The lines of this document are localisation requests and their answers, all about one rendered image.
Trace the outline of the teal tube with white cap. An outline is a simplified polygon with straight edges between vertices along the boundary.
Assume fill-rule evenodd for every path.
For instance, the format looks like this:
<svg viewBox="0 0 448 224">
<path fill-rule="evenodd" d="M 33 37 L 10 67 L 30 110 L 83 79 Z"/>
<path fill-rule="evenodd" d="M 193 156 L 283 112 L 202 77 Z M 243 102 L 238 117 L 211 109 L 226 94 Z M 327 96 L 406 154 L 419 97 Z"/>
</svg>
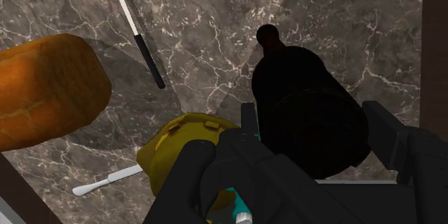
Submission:
<svg viewBox="0 0 448 224">
<path fill-rule="evenodd" d="M 232 213 L 235 224 L 253 224 L 252 213 L 244 203 L 243 199 L 233 187 L 229 188 L 228 190 L 234 191 L 235 193 L 234 208 Z"/>
</svg>

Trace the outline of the black bell-shaped bottle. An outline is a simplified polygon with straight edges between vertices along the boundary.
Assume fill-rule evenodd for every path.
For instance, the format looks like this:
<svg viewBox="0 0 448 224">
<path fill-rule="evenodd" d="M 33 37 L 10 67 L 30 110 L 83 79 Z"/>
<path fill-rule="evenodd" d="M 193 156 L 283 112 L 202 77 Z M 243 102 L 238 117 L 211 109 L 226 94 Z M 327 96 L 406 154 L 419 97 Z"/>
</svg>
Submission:
<svg viewBox="0 0 448 224">
<path fill-rule="evenodd" d="M 261 141 L 314 179 L 361 164 L 370 153 L 368 122 L 357 101 L 318 55 L 286 46 L 272 24 L 258 28 L 263 57 L 252 74 Z"/>
</svg>

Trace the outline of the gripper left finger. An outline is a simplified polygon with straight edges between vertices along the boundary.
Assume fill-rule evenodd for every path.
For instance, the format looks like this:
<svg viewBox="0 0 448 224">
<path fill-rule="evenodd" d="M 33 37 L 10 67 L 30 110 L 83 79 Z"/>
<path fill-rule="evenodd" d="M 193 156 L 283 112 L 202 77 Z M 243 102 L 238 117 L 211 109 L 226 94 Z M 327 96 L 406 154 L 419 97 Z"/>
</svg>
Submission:
<svg viewBox="0 0 448 224">
<path fill-rule="evenodd" d="M 214 159 L 200 176 L 200 206 L 233 187 L 251 211 L 253 224 L 364 224 L 288 157 L 273 154 L 256 136 L 252 103 L 241 106 L 242 125 L 226 129 Z"/>
</svg>

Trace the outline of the yellow rounded container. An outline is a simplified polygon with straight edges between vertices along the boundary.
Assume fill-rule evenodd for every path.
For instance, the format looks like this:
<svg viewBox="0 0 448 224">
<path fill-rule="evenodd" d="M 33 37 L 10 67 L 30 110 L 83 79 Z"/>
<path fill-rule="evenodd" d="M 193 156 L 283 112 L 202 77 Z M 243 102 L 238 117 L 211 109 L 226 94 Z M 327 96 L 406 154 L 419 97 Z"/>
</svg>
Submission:
<svg viewBox="0 0 448 224">
<path fill-rule="evenodd" d="M 164 125 L 138 150 L 136 161 L 149 177 L 156 197 L 142 224 L 176 224 L 192 221 L 208 224 L 205 216 L 234 206 L 235 192 L 212 194 L 205 209 L 200 206 L 200 176 L 215 156 L 219 135 L 235 124 L 205 113 L 186 113 Z"/>
</svg>

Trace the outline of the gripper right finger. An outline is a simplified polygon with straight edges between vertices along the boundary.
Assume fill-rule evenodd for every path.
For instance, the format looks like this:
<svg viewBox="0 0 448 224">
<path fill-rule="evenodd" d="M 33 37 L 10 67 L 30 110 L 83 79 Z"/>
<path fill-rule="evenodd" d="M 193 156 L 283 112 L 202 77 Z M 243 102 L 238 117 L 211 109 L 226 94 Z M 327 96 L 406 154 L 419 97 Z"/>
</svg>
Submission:
<svg viewBox="0 0 448 224">
<path fill-rule="evenodd" d="M 402 124 L 377 101 L 364 101 L 368 144 L 383 166 L 398 172 L 400 185 L 412 185 L 418 224 L 448 224 L 448 142 Z"/>
</svg>

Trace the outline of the white butter knife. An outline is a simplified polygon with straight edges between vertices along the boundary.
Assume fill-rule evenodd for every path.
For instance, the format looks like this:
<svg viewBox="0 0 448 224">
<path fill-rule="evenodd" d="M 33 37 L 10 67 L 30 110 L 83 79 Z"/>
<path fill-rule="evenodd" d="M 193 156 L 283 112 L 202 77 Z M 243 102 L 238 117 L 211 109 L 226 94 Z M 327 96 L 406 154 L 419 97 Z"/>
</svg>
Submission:
<svg viewBox="0 0 448 224">
<path fill-rule="evenodd" d="M 94 183 L 88 184 L 88 185 L 82 185 L 79 187 L 75 187 L 72 189 L 72 192 L 76 196 L 85 195 L 88 192 L 95 190 L 96 188 L 102 187 L 104 185 L 108 185 L 112 182 L 115 182 L 117 180 L 120 180 L 120 179 L 123 179 L 126 177 L 130 177 L 130 176 L 138 174 L 142 171 L 143 171 L 143 169 L 138 164 L 136 164 L 132 167 L 127 167 L 125 169 L 121 169 L 116 172 L 110 173 L 106 179 L 103 179 L 101 181 L 94 182 Z"/>
</svg>

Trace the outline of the brown bread loaf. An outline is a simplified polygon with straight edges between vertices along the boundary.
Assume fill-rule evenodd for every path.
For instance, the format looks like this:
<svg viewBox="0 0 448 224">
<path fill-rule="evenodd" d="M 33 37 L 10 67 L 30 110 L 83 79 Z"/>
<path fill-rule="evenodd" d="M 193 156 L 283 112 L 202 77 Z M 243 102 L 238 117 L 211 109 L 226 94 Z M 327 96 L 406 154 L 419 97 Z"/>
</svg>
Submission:
<svg viewBox="0 0 448 224">
<path fill-rule="evenodd" d="M 111 91 L 102 64 L 81 37 L 50 35 L 0 51 L 0 151 L 90 125 Z"/>
</svg>

